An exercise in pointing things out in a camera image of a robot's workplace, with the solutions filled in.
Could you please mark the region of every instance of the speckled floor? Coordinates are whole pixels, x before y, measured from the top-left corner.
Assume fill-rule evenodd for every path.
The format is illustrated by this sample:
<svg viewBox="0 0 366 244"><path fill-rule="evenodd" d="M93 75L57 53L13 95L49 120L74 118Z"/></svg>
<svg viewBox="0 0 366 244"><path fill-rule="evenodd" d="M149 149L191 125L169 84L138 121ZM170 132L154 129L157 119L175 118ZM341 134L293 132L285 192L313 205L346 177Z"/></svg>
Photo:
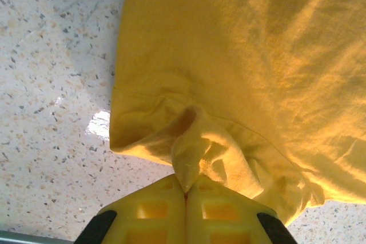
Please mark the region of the speckled floor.
<svg viewBox="0 0 366 244"><path fill-rule="evenodd" d="M172 172L109 151L123 0L0 0L0 229L75 239L91 217ZM366 206L329 202L299 243L366 243Z"/></svg>

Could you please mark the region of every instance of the floor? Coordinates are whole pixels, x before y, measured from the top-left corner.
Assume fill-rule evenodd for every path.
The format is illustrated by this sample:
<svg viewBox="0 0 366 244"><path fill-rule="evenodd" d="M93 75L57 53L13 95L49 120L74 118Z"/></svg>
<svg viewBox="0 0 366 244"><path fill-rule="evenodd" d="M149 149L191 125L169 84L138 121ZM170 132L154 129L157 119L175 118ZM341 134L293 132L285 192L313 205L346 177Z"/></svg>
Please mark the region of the floor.
<svg viewBox="0 0 366 244"><path fill-rule="evenodd" d="M123 0L0 0L0 229L74 240L102 207L172 169L109 151ZM366 243L366 206L328 202L299 243Z"/></svg>

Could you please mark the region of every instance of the yellow cloth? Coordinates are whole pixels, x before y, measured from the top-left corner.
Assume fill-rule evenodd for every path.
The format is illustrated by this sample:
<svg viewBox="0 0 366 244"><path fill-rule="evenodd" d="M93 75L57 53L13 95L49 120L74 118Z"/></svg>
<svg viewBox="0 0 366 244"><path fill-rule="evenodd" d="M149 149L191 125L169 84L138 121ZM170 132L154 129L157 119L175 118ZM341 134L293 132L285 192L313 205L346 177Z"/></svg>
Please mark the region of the yellow cloth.
<svg viewBox="0 0 366 244"><path fill-rule="evenodd" d="M125 0L110 147L289 224L366 201L366 0Z"/></svg>

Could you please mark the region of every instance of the yellow plastic object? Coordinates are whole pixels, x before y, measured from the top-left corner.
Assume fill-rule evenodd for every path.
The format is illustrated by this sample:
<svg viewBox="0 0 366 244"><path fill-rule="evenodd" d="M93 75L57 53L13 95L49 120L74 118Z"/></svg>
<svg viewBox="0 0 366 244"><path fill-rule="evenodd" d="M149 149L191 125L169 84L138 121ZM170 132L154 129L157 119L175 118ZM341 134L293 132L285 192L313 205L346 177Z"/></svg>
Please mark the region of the yellow plastic object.
<svg viewBox="0 0 366 244"><path fill-rule="evenodd" d="M117 213L102 244L271 244L257 213L276 213L200 176L185 195L175 175L103 208Z"/></svg>

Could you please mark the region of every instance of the yellow fabric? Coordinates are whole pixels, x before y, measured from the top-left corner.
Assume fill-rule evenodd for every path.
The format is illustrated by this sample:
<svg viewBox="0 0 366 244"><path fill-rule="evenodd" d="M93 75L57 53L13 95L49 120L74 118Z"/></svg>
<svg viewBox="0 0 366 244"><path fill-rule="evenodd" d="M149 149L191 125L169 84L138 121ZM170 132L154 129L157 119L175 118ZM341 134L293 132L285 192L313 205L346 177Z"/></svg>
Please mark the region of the yellow fabric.
<svg viewBox="0 0 366 244"><path fill-rule="evenodd" d="M289 224L366 201L366 0L125 0L110 147Z"/></svg>

